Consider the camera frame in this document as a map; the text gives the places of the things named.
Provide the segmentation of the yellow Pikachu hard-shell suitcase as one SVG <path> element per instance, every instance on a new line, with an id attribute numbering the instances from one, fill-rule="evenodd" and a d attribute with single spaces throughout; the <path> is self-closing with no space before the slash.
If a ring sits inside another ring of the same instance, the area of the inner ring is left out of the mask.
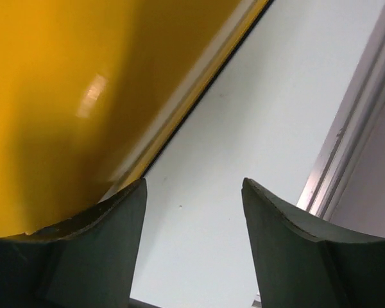
<path id="1" fill-rule="evenodd" d="M 141 175 L 265 1 L 0 1 L 0 237 Z"/>

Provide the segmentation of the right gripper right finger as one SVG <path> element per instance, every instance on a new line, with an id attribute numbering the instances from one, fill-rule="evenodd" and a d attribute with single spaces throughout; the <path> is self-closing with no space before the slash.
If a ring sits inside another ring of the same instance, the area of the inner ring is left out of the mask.
<path id="1" fill-rule="evenodd" d="M 385 307 L 385 238 L 333 225 L 245 178 L 263 307 Z"/>

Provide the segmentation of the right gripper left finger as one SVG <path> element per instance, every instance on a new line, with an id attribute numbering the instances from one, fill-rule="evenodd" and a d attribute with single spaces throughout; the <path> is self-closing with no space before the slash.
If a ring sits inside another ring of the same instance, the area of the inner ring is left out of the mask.
<path id="1" fill-rule="evenodd" d="M 38 297 L 59 307 L 127 307 L 146 202 L 141 178 L 70 219 L 13 236 L 53 249 Z"/>

